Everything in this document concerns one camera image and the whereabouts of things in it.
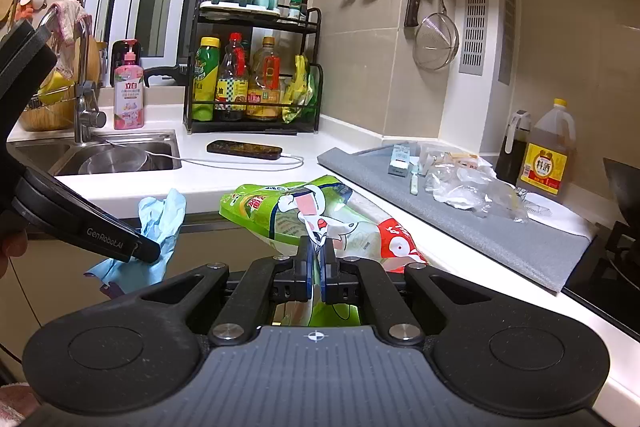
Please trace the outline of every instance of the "white plate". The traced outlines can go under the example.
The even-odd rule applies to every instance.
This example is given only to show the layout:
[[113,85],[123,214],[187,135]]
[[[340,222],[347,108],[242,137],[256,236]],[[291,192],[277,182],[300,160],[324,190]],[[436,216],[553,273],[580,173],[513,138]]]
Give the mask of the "white plate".
[[200,3],[200,8],[206,9],[206,15],[210,18],[226,16],[232,13],[251,13],[255,15],[262,15],[267,17],[280,17],[280,10],[267,10],[263,6],[257,4],[248,4],[247,6],[240,6],[237,2],[220,1],[219,4],[213,4],[211,1],[203,1]]

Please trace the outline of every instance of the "small carton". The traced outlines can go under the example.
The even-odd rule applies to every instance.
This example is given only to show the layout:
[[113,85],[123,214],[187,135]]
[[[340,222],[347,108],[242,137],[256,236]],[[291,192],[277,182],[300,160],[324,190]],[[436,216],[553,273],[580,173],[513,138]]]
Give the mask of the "small carton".
[[406,177],[409,172],[411,149],[407,145],[394,145],[389,162],[389,174]]

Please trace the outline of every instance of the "cabinet door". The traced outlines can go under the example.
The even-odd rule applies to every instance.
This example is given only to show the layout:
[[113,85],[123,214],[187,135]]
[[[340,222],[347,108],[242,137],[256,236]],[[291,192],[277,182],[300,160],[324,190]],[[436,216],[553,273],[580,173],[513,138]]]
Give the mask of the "cabinet door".
[[41,324],[107,300],[95,277],[84,272],[104,257],[62,241],[30,241],[14,258],[15,272]]
[[[38,329],[38,322],[22,293],[14,268],[9,264],[4,277],[0,279],[0,343],[19,359],[30,336]],[[22,366],[0,349],[0,360],[14,374],[24,381]]]
[[246,270],[256,259],[277,253],[247,229],[181,233],[166,278],[215,262],[228,264],[231,271]]

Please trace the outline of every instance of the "white countertop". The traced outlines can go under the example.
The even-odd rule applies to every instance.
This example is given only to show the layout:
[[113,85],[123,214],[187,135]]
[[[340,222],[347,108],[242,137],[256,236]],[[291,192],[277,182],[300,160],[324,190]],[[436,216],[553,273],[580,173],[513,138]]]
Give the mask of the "white countertop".
[[[221,196],[232,192],[238,185],[244,183],[278,185],[290,181],[311,181],[331,173],[316,162],[316,156],[322,152],[338,147],[351,153],[376,147],[382,142],[380,136],[328,118],[322,119],[321,131],[317,134],[297,136],[193,134],[190,136],[182,124],[180,106],[152,106],[146,108],[145,114],[145,126],[140,129],[140,132],[174,131],[180,156],[183,158],[215,158],[220,159],[221,162],[234,163],[254,161],[206,152],[206,146],[211,141],[228,139],[279,146],[283,148],[284,153],[303,156],[305,163],[300,168],[288,171],[249,172],[240,169],[213,169],[183,162],[180,169],[171,171],[62,176],[60,181],[92,203],[120,218],[136,217],[138,202],[143,197],[164,197],[171,188],[176,188],[185,195],[188,213],[214,212],[218,210]],[[113,118],[109,113],[108,117],[108,126],[100,130],[99,134],[114,133],[113,127],[109,128]],[[25,133],[16,128],[10,139],[37,137],[42,135]],[[267,165],[261,162],[258,168],[281,168],[282,164],[292,161],[290,158],[281,158],[278,162],[268,162]],[[506,295],[573,317],[596,331],[609,349],[611,368],[607,383],[594,409],[617,427],[640,425],[640,344],[638,342],[572,298],[546,291],[417,217],[350,182],[346,183],[396,218],[412,234],[418,249],[434,266]]]

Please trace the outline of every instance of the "green bottle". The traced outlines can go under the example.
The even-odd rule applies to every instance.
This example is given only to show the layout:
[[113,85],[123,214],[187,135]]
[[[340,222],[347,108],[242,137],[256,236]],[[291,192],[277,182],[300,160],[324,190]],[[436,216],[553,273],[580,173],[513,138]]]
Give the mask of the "green bottle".
[[196,53],[193,79],[193,105],[191,114],[193,120],[213,120],[213,105],[209,103],[195,103],[198,100],[213,100],[218,81],[218,65],[220,63],[220,39],[203,37],[200,48]]

